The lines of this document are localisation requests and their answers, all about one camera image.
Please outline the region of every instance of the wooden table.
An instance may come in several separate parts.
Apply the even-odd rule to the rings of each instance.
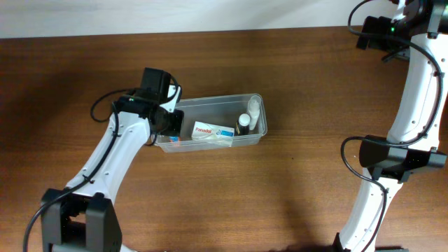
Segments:
[[[0,251],[19,251],[47,188],[63,188],[106,125],[104,93],[172,73],[183,98],[257,92],[268,131],[256,146],[194,153],[142,148],[115,203],[123,241],[140,251],[268,251],[332,244],[360,180],[342,164],[345,137],[385,136],[406,62],[355,49],[345,27],[0,41]],[[105,115],[105,107],[98,116]],[[447,112],[440,150],[448,151]],[[356,162],[358,143],[347,155]],[[448,169],[413,176],[378,246],[448,247]],[[40,223],[30,251],[41,251]]]

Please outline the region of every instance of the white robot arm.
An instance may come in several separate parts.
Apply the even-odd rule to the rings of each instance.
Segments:
[[[32,227],[41,214],[45,252],[132,251],[122,245],[113,204],[132,160],[151,135],[154,143],[158,134],[180,134],[183,112],[175,109],[180,97],[181,86],[174,77],[162,70],[145,69],[141,87],[128,90],[113,103],[114,113],[92,156],[64,190],[45,193],[41,209],[31,220]],[[85,223],[72,219],[79,214],[85,214]],[[29,231],[31,228],[25,234],[24,251]]]
[[[442,108],[447,98],[448,89],[442,87],[441,90],[438,90],[438,84],[440,82],[439,78],[442,79],[442,83],[447,79],[444,73],[448,72],[448,62],[446,61],[448,59],[448,35],[440,32],[446,29],[446,27],[442,27],[443,22],[437,23],[436,35],[431,34],[430,31],[422,32],[416,26],[421,25],[430,29],[430,23],[434,20],[435,15],[445,15],[446,20],[448,7],[445,7],[447,5],[443,1],[428,1],[428,3],[425,3],[427,6],[417,6],[420,4],[419,2],[421,1],[414,1],[414,3],[406,6],[405,1],[400,1],[398,12],[395,13],[391,26],[386,27],[386,30],[390,29],[391,32],[397,32],[397,27],[412,21],[412,18],[415,18],[410,14],[412,9],[418,7],[424,9],[424,11],[430,11],[426,21],[420,20],[420,24],[413,24],[413,29],[408,27],[405,32],[409,32],[411,35],[411,42],[433,56],[442,73],[438,76],[438,70],[434,63],[429,61],[427,56],[410,48],[410,63],[405,90],[397,117],[388,133],[387,142],[400,144],[416,139],[428,127],[427,124],[431,117],[433,116],[435,119],[433,124],[429,125],[430,129],[426,135],[420,141],[410,144],[406,148],[381,147],[368,142],[363,142],[361,145],[360,162],[365,167],[363,168],[363,175],[369,179],[372,179],[373,175],[373,179],[388,190],[386,208],[383,214],[385,214],[393,197],[402,188],[410,174],[443,168],[446,160],[446,156],[437,152],[437,149]],[[370,20],[366,20],[364,28],[367,31],[368,27],[366,25],[369,25],[369,22],[373,20],[378,21],[378,19],[371,17]],[[437,100],[438,95],[441,98],[439,104],[437,104],[439,102]],[[335,243],[338,251],[375,251],[375,229],[382,221],[380,216],[384,203],[383,196],[384,194],[379,186],[362,180],[350,218],[339,237],[336,238]]]

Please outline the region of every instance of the transparent storage bin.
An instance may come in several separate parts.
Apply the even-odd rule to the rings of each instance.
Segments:
[[[238,94],[181,100],[176,105],[176,109],[184,112],[181,140],[172,143],[168,136],[159,136],[156,145],[160,146],[166,153],[228,148],[229,146],[222,144],[223,139],[192,140],[191,134],[195,122],[235,128],[239,116],[246,112],[247,104],[254,95],[261,98],[260,117],[255,129],[245,136],[234,136],[229,141],[232,142],[230,147],[257,144],[260,138],[267,133],[263,98],[259,94]]]

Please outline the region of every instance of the white wall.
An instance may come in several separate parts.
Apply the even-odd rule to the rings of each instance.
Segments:
[[[360,1],[0,0],[0,38],[340,26]],[[396,8],[367,5],[354,24]]]

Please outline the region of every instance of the black cable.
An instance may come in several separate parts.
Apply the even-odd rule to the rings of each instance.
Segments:
[[[409,46],[417,51],[419,51],[421,54],[425,55],[429,61],[431,63],[433,63],[434,67],[435,67],[435,75],[437,76],[437,94],[436,94],[436,99],[434,101],[434,106],[433,106],[433,110],[431,111],[431,115],[430,118],[428,119],[428,123],[427,125],[423,128],[423,131],[417,135],[416,138],[411,139],[410,141],[407,142],[402,142],[402,143],[389,143],[387,141],[378,141],[378,140],[373,140],[373,139],[366,139],[365,137],[362,136],[352,136],[349,137],[347,139],[345,139],[342,142],[341,145],[341,157],[342,157],[342,161],[344,162],[345,166],[350,170],[350,172],[352,172],[353,174],[355,174],[358,178],[363,179],[365,181],[369,181],[377,186],[380,187],[381,191],[383,192],[383,205],[381,208],[381,213],[379,215],[379,220],[378,220],[378,224],[373,232],[372,237],[370,238],[369,242],[365,245],[365,247],[363,248],[362,252],[366,251],[367,248],[371,245],[371,243],[373,242],[373,240],[375,239],[375,237],[378,234],[378,230],[379,230],[379,226],[382,223],[384,214],[386,212],[386,203],[387,203],[387,189],[385,189],[385,187],[378,181],[374,181],[371,178],[368,178],[366,176],[363,176],[361,174],[359,174],[357,171],[355,171],[349,164],[349,162],[347,161],[346,157],[345,157],[345,153],[344,153],[344,149],[345,149],[345,145],[349,142],[349,141],[353,141],[353,140],[361,140],[361,141],[368,141],[374,144],[378,144],[378,145],[382,145],[382,146],[388,146],[388,147],[408,147],[412,144],[417,143],[418,141],[422,140],[423,138],[427,137],[429,130],[431,129],[431,127],[434,125],[435,119],[437,117],[438,111],[440,110],[440,106],[442,104],[442,93],[443,93],[443,77],[442,77],[442,69],[440,68],[440,65],[438,64],[438,61],[434,58],[434,56],[432,56],[427,50],[423,49],[422,47],[418,46],[417,44],[411,42],[411,41],[407,41],[403,38],[399,38],[399,37],[395,37],[395,36],[389,36],[389,35],[381,35],[381,34],[368,34],[368,33],[363,33],[360,31],[356,31],[352,28],[351,26],[351,19],[354,15],[354,13],[364,4],[370,2],[370,1],[374,1],[374,0],[364,0],[361,3],[359,3],[350,13],[349,16],[349,21],[348,21],[348,28],[349,31],[352,34],[355,34],[357,36],[362,36],[364,38],[368,38],[368,39],[382,39],[382,40],[388,40],[388,41],[395,41],[395,42],[399,42],[403,45]]]
[[[104,122],[106,122],[107,120],[109,120],[109,117],[111,117],[111,115],[109,115],[109,116],[108,116],[107,118],[105,118],[105,119],[98,119],[98,118],[95,117],[94,111],[95,111],[95,107],[97,107],[98,103],[101,102],[104,98],[107,98],[107,97],[109,97],[109,96],[111,96],[111,95],[118,94],[118,93],[122,93],[122,92],[127,92],[127,91],[130,91],[130,90],[133,90],[133,89],[134,89],[134,88],[127,88],[127,89],[121,89],[121,90],[114,90],[114,91],[112,91],[112,92],[108,92],[107,94],[105,94],[105,95],[103,95],[102,97],[98,98],[98,99],[93,103],[92,107],[90,107],[90,117],[91,117],[95,122],[97,122],[97,123],[104,123]]]
[[[95,174],[99,171],[99,169],[101,168],[101,166],[103,165],[104,161],[106,161],[107,156],[109,155],[109,153],[111,152],[111,149],[117,139],[118,136],[118,126],[119,126],[119,121],[118,121],[118,113],[117,113],[117,109],[115,107],[115,104],[112,104],[112,110],[113,110],[113,114],[115,115],[115,131],[113,133],[112,136],[112,140],[109,143],[106,151],[104,152],[103,156],[101,157],[101,159],[99,160],[97,166],[95,167],[95,169],[93,169],[93,171],[90,173],[89,176],[85,176],[84,177],[84,181],[79,183],[78,185],[65,190],[65,192],[63,194],[61,194],[59,197],[57,197],[56,199],[45,203],[44,205],[42,205],[37,212],[33,215],[33,217],[31,218],[30,222],[28,223],[27,229],[25,230],[25,234],[23,237],[23,252],[27,252],[28,251],[28,241],[29,241],[29,234],[31,233],[31,230],[33,228],[34,223],[37,221],[37,218],[44,212],[46,211],[49,207],[51,207],[51,205],[53,205],[54,203],[63,200],[64,198],[66,198],[67,196],[69,196],[71,193],[74,193],[75,191],[77,191],[79,188],[82,188],[83,186],[85,186],[85,184],[91,182],[92,178],[95,176]]]

